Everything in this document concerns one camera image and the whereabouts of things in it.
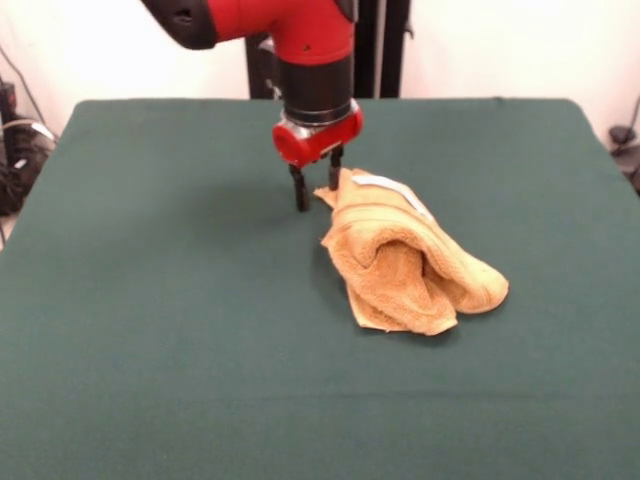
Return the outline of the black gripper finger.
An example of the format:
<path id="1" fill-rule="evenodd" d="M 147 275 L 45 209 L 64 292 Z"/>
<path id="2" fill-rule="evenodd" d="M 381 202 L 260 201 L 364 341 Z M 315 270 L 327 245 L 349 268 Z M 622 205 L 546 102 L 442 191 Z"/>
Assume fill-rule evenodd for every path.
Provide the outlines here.
<path id="1" fill-rule="evenodd" d="M 303 171 L 293 164 L 288 165 L 288 170 L 294 183 L 296 208 L 299 212 L 306 212 L 309 210 L 310 197 Z"/>
<path id="2" fill-rule="evenodd" d="M 340 172 L 342 168 L 342 158 L 344 155 L 344 147 L 342 145 L 335 147 L 330 153 L 328 186 L 331 191 L 339 188 Z"/>

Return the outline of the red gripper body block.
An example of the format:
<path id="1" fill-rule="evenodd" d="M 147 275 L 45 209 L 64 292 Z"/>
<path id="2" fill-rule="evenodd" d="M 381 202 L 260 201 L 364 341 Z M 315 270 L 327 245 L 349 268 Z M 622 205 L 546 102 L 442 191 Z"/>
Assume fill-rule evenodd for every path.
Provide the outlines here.
<path id="1" fill-rule="evenodd" d="M 351 100 L 347 115 L 326 126 L 301 126 L 281 115 L 281 120 L 272 129 L 272 140 L 287 164 L 304 168 L 354 140 L 363 123 L 360 106 Z"/>

